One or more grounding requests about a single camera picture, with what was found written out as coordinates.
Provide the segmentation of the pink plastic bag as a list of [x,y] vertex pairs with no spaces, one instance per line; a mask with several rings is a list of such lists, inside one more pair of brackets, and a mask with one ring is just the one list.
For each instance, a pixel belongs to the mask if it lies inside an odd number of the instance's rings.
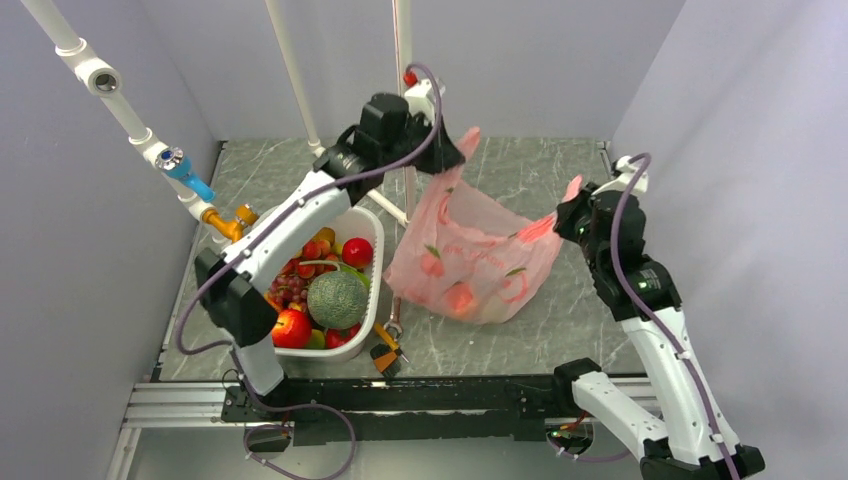
[[504,323],[551,273],[564,243],[557,215],[518,215],[462,174],[457,166],[432,177],[383,279],[395,296],[439,315]]

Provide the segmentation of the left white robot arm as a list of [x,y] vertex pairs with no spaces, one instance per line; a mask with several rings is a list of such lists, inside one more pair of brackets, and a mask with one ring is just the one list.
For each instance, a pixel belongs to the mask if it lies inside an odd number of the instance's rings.
[[226,335],[243,380],[248,407],[264,420],[287,406],[286,375],[271,332],[276,311],[264,298],[285,263],[322,227],[379,186],[386,172],[411,166],[437,174],[462,164],[441,115],[444,88],[421,79],[404,94],[378,93],[358,123],[315,161],[298,189],[244,238],[195,258],[197,299]]

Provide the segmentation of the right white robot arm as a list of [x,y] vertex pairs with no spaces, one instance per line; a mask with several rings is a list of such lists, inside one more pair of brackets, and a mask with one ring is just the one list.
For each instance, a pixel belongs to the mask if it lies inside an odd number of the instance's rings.
[[585,412],[638,461],[644,479],[748,479],[763,472],[761,451],[743,444],[703,376],[682,300],[668,269],[645,251],[651,157],[625,156],[603,185],[574,178],[553,230],[579,246],[597,296],[620,325],[658,402],[654,415],[614,384],[594,361],[558,366],[551,401],[564,415]]

